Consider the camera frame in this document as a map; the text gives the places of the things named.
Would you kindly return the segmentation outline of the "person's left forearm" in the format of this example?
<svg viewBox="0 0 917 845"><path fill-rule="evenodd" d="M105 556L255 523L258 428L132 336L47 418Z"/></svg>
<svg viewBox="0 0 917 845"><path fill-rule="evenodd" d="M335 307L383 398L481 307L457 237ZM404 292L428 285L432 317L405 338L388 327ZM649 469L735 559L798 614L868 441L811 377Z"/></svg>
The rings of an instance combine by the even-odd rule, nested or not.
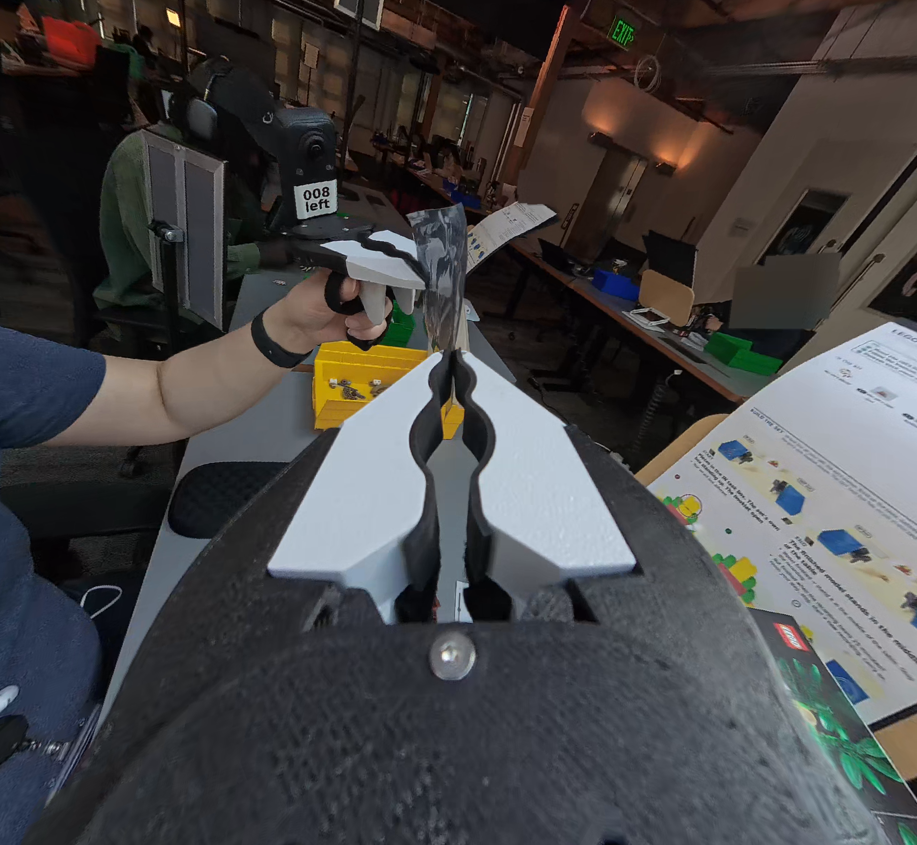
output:
<svg viewBox="0 0 917 845"><path fill-rule="evenodd" d="M75 422L47 446L163 445L225 424L255 406L287 370L249 328L164 361L105 357L105 376Z"/></svg>

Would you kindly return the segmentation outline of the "black wristband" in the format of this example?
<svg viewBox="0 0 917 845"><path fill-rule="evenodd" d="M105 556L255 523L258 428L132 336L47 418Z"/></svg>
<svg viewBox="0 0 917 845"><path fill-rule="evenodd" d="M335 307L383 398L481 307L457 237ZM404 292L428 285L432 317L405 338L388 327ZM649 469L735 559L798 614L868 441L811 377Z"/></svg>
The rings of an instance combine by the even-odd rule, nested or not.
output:
<svg viewBox="0 0 917 845"><path fill-rule="evenodd" d="M300 366L314 347L304 353L291 352L277 343L265 328L265 310L258 313L250 323L250 335L260 354L274 366L283 370L293 370Z"/></svg>

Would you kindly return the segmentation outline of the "blue plastic bin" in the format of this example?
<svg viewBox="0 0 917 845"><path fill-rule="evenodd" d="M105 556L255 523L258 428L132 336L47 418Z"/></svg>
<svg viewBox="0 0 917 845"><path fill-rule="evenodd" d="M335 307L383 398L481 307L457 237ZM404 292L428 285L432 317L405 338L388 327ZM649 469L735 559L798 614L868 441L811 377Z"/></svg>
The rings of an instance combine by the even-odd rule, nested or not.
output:
<svg viewBox="0 0 917 845"><path fill-rule="evenodd" d="M639 284L623 274L597 269L590 283L596 290L612 297L634 303L639 300Z"/></svg>

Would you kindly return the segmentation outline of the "silver plastic bag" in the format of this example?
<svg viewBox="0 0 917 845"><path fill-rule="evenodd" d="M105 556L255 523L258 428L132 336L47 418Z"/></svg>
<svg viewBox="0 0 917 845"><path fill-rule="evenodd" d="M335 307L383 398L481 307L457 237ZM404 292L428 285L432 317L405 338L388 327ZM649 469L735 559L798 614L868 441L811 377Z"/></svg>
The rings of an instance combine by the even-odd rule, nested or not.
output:
<svg viewBox="0 0 917 845"><path fill-rule="evenodd" d="M430 352L468 350L465 310L468 228L461 205L409 213L420 266L428 279L423 294Z"/></svg>

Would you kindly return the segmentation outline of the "yellow plastic bin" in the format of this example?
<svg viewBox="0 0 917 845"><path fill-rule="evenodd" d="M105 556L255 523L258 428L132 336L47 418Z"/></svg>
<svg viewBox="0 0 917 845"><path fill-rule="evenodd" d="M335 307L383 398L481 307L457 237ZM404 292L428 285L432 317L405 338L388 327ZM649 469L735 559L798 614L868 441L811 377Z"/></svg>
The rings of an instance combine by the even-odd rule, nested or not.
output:
<svg viewBox="0 0 917 845"><path fill-rule="evenodd" d="M313 361L313 410L316 430L339 427L367 402L347 401L327 386L328 378L366 383L379 378L390 387L428 358L424 350L375 345L366 351L351 342L323 344Z"/></svg>

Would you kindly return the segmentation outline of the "wooden chair back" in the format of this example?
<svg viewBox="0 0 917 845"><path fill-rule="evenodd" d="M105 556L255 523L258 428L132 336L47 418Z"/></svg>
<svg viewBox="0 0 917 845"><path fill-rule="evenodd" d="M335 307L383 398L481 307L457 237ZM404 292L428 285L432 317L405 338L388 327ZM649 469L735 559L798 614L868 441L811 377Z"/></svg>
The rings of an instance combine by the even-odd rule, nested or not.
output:
<svg viewBox="0 0 917 845"><path fill-rule="evenodd" d="M637 301L642 308L667 318L678 328L687 327L693 318L693 289L651 269L642 274Z"/></svg>

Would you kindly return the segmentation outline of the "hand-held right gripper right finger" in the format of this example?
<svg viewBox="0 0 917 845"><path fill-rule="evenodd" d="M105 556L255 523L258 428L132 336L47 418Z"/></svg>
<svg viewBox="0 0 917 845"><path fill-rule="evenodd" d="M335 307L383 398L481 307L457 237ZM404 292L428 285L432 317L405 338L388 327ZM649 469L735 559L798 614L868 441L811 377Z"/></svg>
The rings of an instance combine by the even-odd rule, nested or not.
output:
<svg viewBox="0 0 917 845"><path fill-rule="evenodd" d="M510 621L545 587L634 573L569 427L472 353L454 352L451 372L476 460L462 590L470 619Z"/></svg>

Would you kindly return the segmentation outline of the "paper leaflet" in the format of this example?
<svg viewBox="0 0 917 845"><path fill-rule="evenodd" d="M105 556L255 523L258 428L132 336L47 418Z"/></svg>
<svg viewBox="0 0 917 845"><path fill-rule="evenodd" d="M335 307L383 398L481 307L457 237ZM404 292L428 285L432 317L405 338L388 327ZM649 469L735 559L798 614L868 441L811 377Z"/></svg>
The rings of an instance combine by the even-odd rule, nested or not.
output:
<svg viewBox="0 0 917 845"><path fill-rule="evenodd" d="M510 241L555 223L556 212L544 204L514 202L486 216L468 231L467 272Z"/></svg>

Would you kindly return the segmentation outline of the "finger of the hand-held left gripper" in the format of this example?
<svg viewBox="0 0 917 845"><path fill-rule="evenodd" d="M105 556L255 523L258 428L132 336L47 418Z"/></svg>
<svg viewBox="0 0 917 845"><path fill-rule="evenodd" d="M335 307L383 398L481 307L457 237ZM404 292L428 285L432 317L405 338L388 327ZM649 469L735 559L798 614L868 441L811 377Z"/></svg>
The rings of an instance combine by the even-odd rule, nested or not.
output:
<svg viewBox="0 0 917 845"><path fill-rule="evenodd" d="M396 301L413 303L416 294L427 289L427 279L415 256L404 252L356 252L346 255L347 275L361 283L360 299L368 317L386 317L388 289Z"/></svg>
<svg viewBox="0 0 917 845"><path fill-rule="evenodd" d="M360 262L380 262L382 257L402 262L415 262L415 241L391 231L361 232L357 237L327 241L324 247L338 255Z"/></svg>

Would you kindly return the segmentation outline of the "long grey table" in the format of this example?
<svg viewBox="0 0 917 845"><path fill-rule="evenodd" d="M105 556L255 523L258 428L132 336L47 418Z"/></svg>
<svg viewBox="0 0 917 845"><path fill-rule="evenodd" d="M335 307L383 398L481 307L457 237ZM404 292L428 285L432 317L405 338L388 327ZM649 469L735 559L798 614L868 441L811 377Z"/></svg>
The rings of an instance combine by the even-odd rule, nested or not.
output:
<svg viewBox="0 0 917 845"><path fill-rule="evenodd" d="M559 367L533 372L532 377L545 382L548 389L569 393L585 391L611 342L618 349L631 351L639 360L638 383L631 394L632 401L644 396L643 388L649 385L650 377L661 378L676 371L682 378L714 392L728 406L744 403L777 378L776 374L754 374L731 368L695 350L674 334L642 328L629 314L633 308L631 302L602 292L586 279L559 271L542 259L527 237L511 241L508 249L520 271L501 317L511 321L529 282L540 278L556 291L573 320L574 344L567 349Z"/></svg>

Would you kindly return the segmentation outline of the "black toy brick box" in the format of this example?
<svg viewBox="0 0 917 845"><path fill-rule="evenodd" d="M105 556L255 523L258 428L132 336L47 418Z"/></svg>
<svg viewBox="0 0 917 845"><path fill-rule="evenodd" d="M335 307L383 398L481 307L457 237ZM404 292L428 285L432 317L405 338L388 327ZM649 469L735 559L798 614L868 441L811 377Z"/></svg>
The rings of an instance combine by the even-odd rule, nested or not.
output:
<svg viewBox="0 0 917 845"><path fill-rule="evenodd" d="M845 787L877 820L879 839L916 842L916 801L855 705L865 694L835 660L823 662L792 617L749 609L790 698Z"/></svg>

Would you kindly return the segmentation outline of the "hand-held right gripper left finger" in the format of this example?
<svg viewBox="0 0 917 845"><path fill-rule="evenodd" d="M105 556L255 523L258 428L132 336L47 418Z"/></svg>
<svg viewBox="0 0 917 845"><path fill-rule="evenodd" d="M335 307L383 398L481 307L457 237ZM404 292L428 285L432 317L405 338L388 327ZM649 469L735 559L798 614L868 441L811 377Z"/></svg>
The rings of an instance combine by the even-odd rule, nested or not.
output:
<svg viewBox="0 0 917 845"><path fill-rule="evenodd" d="M267 565L274 578L365 591L383 621L422 598L440 567L429 460L444 441L451 354L431 354L334 430L330 448Z"/></svg>

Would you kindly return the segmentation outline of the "grey door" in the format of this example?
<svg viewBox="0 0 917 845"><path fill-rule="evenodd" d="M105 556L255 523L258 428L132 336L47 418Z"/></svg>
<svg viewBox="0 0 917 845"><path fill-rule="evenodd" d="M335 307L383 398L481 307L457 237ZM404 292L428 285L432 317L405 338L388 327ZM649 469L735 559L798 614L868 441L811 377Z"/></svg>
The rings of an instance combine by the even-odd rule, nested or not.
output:
<svg viewBox="0 0 917 845"><path fill-rule="evenodd" d="M605 151L564 249L583 264L602 258L625 220L648 167L645 157L613 144Z"/></svg>

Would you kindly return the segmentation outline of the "person's blue shirt sleeve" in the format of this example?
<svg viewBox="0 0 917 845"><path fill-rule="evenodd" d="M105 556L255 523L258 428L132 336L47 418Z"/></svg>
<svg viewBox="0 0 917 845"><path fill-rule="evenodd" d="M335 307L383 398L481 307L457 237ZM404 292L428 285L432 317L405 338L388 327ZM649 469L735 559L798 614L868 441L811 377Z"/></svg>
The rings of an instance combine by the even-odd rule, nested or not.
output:
<svg viewBox="0 0 917 845"><path fill-rule="evenodd" d="M2 329L1 448L63 433L95 399L106 371L101 354Z"/></svg>

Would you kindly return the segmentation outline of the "printed instruction sheet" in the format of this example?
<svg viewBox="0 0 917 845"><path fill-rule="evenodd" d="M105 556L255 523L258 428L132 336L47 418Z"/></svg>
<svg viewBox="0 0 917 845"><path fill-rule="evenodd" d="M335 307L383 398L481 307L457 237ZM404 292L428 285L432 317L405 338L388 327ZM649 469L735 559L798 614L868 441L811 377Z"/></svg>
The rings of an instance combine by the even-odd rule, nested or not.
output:
<svg viewBox="0 0 917 845"><path fill-rule="evenodd" d="M916 701L916 332L786 373L648 486L749 609L790 617L865 723Z"/></svg>

